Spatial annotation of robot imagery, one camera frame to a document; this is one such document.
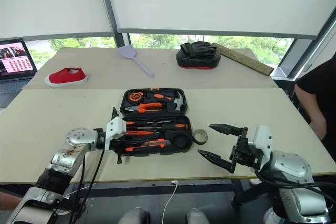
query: white roller blind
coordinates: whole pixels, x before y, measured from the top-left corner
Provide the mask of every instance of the white roller blind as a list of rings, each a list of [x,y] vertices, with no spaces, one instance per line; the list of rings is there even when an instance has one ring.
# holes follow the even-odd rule
[[[111,32],[103,0],[0,0],[0,36]]]
[[[315,36],[335,0],[111,0],[118,28]]]

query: table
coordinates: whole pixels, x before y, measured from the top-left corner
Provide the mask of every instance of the table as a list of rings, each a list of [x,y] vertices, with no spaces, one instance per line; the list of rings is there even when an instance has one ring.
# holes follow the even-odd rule
[[[54,152],[75,127],[105,127],[112,107],[119,109],[125,89],[36,89],[23,90],[0,115],[0,182],[34,183]],[[188,103],[186,115],[192,128],[205,129],[209,140],[193,145],[187,153],[167,156],[123,157],[109,152],[97,175],[99,182],[131,180],[172,180],[254,177],[246,166],[237,165],[230,174],[206,159],[203,149],[228,159],[237,137],[220,134],[207,126],[227,123],[235,126],[270,127],[274,150],[304,156],[313,173],[336,173],[332,160],[309,125],[281,89],[184,89]],[[85,181],[90,181],[100,151],[86,156]],[[80,172],[72,183],[79,181]]]
[[[235,49],[255,58],[250,49]],[[110,48],[62,48],[36,73],[25,89],[53,89],[45,76],[65,67],[82,67],[89,81],[63,89],[135,89],[135,88],[277,88],[265,76],[227,57],[212,70],[183,69],[176,63],[178,49],[137,49],[137,58],[151,69],[149,77],[133,60]]]

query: red sneaker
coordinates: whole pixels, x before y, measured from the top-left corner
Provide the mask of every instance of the red sneaker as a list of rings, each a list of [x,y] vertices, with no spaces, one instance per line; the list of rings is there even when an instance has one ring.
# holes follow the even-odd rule
[[[61,87],[73,84],[82,84],[88,78],[81,68],[64,68],[45,78],[45,83],[52,87]]]

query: laptop screen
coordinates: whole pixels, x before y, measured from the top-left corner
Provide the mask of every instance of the laptop screen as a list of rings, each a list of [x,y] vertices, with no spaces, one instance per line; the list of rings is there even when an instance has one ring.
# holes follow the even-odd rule
[[[0,41],[0,80],[34,76],[36,71],[22,39]]]

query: spatula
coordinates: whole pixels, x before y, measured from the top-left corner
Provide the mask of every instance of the spatula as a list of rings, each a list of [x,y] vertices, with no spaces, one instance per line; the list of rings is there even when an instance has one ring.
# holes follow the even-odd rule
[[[135,57],[136,50],[133,48],[132,45],[123,46],[118,48],[118,52],[121,54],[122,57],[127,59],[133,59],[136,63],[145,71],[150,77],[154,77],[155,75],[149,70],[146,66],[144,66],[138,59]]]

